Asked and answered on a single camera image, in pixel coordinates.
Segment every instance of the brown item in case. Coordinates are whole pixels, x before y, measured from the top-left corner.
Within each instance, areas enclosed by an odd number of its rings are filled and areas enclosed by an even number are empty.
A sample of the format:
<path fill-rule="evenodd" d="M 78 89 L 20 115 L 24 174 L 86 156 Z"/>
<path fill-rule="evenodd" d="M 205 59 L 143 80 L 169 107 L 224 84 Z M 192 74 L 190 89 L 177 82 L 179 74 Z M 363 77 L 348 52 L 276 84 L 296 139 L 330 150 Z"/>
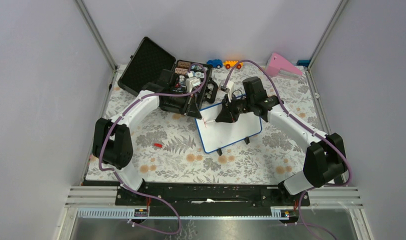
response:
<path fill-rule="evenodd" d="M 189 69 L 191 66 L 191 62 L 189 61 L 178 61 L 178 64 L 176 65 L 178 68 L 182 69 Z"/>
<path fill-rule="evenodd" d="M 186 75 L 187 72 L 188 72 L 188 69 L 179 68 L 179 67 L 175 68 L 175 73 L 176 73 L 176 74 L 179 74 L 179 75 Z"/>

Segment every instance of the white wall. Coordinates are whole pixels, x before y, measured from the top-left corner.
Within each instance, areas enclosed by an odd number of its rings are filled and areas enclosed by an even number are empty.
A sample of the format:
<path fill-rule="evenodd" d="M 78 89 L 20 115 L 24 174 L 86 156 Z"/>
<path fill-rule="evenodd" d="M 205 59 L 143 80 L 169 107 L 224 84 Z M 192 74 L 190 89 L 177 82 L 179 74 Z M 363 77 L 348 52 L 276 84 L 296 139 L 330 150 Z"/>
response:
<path fill-rule="evenodd" d="M 375 239 L 406 239 L 406 0 L 350 1 L 312 73 Z"/>
<path fill-rule="evenodd" d="M 111 70 L 73 0 L 0 0 L 0 240 L 48 240 Z"/>
<path fill-rule="evenodd" d="M 340 0 L 85 0 L 114 60 L 150 37 L 177 59 L 309 59 Z"/>

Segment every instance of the blue toy car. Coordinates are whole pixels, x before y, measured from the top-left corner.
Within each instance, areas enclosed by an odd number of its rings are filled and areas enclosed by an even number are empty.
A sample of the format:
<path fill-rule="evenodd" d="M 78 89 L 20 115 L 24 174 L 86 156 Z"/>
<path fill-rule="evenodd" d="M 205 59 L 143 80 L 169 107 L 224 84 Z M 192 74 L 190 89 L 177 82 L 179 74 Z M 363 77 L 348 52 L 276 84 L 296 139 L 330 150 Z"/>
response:
<path fill-rule="evenodd" d="M 222 61 L 220 59 L 213 59 L 206 62 L 208 65 L 212 65 L 212 67 L 220 69 L 222 68 Z"/>

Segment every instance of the toy car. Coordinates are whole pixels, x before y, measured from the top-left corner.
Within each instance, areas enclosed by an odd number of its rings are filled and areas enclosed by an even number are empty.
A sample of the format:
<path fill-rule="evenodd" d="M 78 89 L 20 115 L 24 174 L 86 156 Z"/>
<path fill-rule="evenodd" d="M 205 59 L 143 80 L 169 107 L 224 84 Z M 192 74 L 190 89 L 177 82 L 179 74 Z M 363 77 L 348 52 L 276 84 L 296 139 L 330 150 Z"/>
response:
<path fill-rule="evenodd" d="M 237 64 L 239 61 L 224 61 L 223 65 L 225 66 L 226 69 L 230 69 L 232 66 Z M 240 62 L 240 64 L 237 66 L 237 69 L 241 69 L 243 66 L 243 63 Z"/>
<path fill-rule="evenodd" d="M 213 59 L 206 62 L 208 65 L 212 65 L 212 67 L 220 69 L 222 68 L 222 61 L 220 59 Z"/>

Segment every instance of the table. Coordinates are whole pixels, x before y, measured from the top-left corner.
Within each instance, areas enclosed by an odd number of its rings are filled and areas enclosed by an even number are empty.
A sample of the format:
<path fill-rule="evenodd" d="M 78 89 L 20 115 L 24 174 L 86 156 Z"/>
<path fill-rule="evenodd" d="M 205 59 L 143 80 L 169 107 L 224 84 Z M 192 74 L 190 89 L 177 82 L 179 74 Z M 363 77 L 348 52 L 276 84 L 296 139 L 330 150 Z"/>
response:
<path fill-rule="evenodd" d="M 117 72 L 104 118 L 120 112 L 135 98 L 118 86 L 125 70 Z M 214 68 L 213 80 L 220 84 L 229 69 Z M 242 81 L 258 76 L 268 96 L 274 89 L 263 73 L 253 65 L 234 70 L 230 80 L 243 92 Z M 300 79 L 273 77 L 284 102 L 303 120 L 321 129 L 308 79 L 303 71 Z M 225 93 L 218 91 L 214 104 L 221 102 Z M 203 103 L 203 108 L 210 106 Z M 237 142 L 216 152 L 206 154 L 202 149 L 194 118 L 160 109 L 154 110 L 131 134 L 134 154 L 132 162 L 146 182 L 221 183 L 276 185 L 303 169 L 305 155 L 301 148 L 274 125 L 262 121 L 262 132 L 250 138 L 250 143 Z M 111 171 L 101 172 L 98 159 L 90 156 L 87 181 L 116 181 Z"/>

